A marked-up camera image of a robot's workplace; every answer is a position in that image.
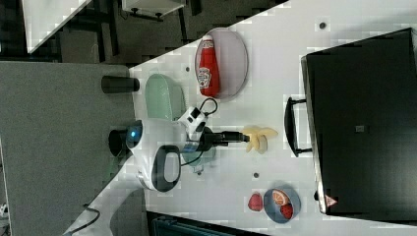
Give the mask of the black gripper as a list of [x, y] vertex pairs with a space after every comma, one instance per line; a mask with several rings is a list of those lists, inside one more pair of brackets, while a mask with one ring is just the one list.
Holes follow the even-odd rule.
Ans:
[[240, 132], [214, 133], [210, 128], [204, 127], [198, 151], [208, 151], [213, 147], [226, 147], [227, 143], [248, 143], [249, 141], [250, 137]]

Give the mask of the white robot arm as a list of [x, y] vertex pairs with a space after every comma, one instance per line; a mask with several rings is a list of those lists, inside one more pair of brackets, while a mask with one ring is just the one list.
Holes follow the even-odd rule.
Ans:
[[203, 153], [230, 143], [246, 143], [240, 132], [214, 133], [205, 120], [138, 120], [127, 130], [126, 147], [131, 155], [118, 173], [88, 204], [63, 236], [113, 236], [110, 222], [125, 200], [139, 189], [166, 193], [181, 176], [184, 153]]

